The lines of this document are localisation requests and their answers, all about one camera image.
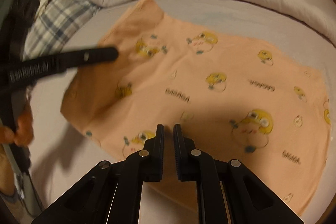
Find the peach cartoon print garment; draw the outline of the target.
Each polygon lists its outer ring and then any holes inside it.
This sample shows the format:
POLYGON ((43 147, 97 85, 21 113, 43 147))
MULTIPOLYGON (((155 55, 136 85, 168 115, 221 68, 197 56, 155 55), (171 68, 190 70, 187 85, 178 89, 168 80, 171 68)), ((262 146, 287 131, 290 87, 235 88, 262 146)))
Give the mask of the peach cartoon print garment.
POLYGON ((140 0, 100 39, 113 63, 80 68, 61 113, 117 160, 143 149, 158 124, 221 161, 240 160, 297 214, 327 160, 329 99, 321 73, 270 43, 167 15, 140 0))

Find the plaid pillow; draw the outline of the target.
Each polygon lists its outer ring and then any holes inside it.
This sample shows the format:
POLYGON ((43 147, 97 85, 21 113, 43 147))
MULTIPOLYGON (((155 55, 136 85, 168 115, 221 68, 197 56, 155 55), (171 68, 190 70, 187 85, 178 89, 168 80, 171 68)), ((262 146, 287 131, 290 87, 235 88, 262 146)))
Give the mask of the plaid pillow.
POLYGON ((89 0, 43 0, 29 30, 23 59, 59 53, 99 10, 89 0))

